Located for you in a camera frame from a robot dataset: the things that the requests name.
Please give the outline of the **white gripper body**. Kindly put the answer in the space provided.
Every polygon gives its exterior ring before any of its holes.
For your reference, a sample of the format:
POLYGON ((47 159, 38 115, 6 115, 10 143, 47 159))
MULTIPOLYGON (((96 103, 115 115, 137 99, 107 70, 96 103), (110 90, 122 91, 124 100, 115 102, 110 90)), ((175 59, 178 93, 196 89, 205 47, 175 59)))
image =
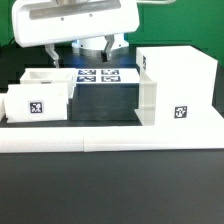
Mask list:
POLYGON ((16 42, 31 47, 135 32, 139 15, 135 0, 16 0, 12 23, 16 42))

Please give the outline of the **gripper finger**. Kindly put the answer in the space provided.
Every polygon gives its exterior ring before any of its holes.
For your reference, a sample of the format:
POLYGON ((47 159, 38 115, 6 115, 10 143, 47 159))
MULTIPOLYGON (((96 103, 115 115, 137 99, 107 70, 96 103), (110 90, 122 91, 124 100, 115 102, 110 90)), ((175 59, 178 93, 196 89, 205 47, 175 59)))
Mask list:
POLYGON ((45 46, 45 50, 48 53, 48 55, 53 59, 53 64, 56 68, 59 67, 59 55, 55 51, 55 45, 54 44, 47 44, 45 46))
POLYGON ((105 37, 106 45, 104 50, 101 52, 101 58, 103 62, 107 62, 111 59, 111 49, 115 42, 115 36, 114 35, 108 35, 105 37))

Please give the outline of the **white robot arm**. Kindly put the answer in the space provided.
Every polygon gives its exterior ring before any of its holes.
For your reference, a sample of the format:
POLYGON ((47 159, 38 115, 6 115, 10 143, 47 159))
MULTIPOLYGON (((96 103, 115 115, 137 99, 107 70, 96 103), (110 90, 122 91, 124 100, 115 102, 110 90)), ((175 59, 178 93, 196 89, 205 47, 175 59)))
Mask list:
POLYGON ((70 41, 110 59, 116 41, 138 28, 139 14, 136 0, 16 0, 12 24, 18 45, 43 45, 58 65, 55 45, 70 41))

